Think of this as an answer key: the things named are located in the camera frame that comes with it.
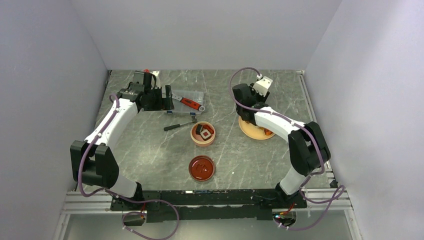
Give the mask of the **black sushi roll piece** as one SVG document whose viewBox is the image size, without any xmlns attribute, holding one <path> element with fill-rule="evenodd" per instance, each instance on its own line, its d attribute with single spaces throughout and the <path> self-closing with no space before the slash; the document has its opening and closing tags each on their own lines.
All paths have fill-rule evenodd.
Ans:
<svg viewBox="0 0 424 240">
<path fill-rule="evenodd" d="M 201 135 L 203 131 L 204 131 L 204 125 L 203 124 L 197 124 L 195 126 L 194 132 L 195 132 L 196 135 Z"/>
</svg>

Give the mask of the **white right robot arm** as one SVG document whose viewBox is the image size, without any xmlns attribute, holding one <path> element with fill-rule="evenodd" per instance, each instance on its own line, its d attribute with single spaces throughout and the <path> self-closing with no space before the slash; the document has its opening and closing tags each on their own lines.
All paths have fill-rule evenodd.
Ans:
<svg viewBox="0 0 424 240">
<path fill-rule="evenodd" d="M 269 94 L 260 95 L 252 84 L 235 85 L 230 92 L 244 122 L 271 131 L 288 143 L 291 167 L 275 187 L 275 200 L 280 207 L 289 207 L 306 180 L 316 169 L 323 170 L 331 158 L 321 127 L 315 121 L 295 121 L 274 111 L 265 103 Z"/>
</svg>

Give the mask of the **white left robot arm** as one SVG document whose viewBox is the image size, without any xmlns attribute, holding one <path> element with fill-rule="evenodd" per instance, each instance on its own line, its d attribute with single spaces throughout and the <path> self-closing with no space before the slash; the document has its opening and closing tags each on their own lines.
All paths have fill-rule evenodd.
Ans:
<svg viewBox="0 0 424 240">
<path fill-rule="evenodd" d="M 114 148 L 139 113 L 174 109 L 172 87 L 161 86 L 159 71 L 135 71 L 127 87 L 111 93 L 109 100 L 112 106 L 96 129 L 70 146 L 72 176 L 82 196 L 105 191 L 137 210 L 144 203 L 143 187 L 121 173 Z"/>
</svg>

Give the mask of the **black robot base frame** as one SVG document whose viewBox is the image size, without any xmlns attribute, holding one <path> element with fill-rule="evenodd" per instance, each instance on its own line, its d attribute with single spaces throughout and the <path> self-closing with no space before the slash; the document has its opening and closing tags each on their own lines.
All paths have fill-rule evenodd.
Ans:
<svg viewBox="0 0 424 240">
<path fill-rule="evenodd" d="M 256 219 L 271 220 L 278 211 L 305 209 L 306 201 L 296 193 L 283 199 L 273 188 L 219 190 L 145 190 L 143 203 L 113 197 L 113 212 L 146 211 L 148 223 L 180 220 Z"/>
</svg>

